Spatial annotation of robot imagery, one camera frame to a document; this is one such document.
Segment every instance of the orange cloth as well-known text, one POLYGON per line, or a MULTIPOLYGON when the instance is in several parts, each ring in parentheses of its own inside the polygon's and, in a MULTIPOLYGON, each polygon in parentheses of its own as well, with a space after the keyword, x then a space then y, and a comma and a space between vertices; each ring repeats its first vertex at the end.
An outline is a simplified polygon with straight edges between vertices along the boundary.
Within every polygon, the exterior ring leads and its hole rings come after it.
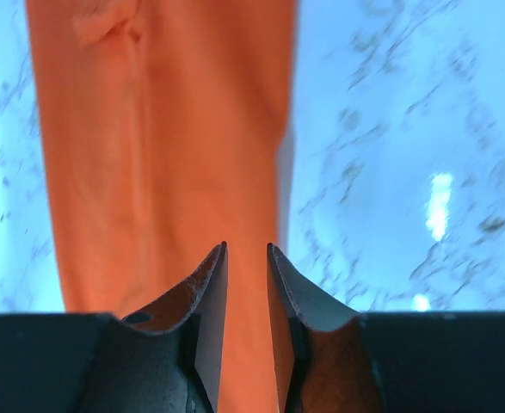
POLYGON ((293 0, 27 0, 67 311, 118 316, 228 242, 221 413, 276 411, 266 243, 293 0))

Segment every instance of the white marble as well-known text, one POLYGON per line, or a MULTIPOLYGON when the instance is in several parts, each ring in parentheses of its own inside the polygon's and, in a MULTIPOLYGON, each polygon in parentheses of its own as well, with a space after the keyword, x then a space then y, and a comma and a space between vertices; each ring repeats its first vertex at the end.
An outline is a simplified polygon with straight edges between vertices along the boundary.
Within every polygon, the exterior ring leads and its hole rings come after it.
MULTIPOLYGON (((290 257, 358 310, 505 309, 505 2, 307 0, 290 257)), ((22 0, 0 0, 0 311, 62 311, 22 0)))
POLYGON ((290 257, 358 310, 505 309, 505 2, 303 2, 290 257))
POLYGON ((62 311, 22 0, 0 0, 0 312, 62 311))

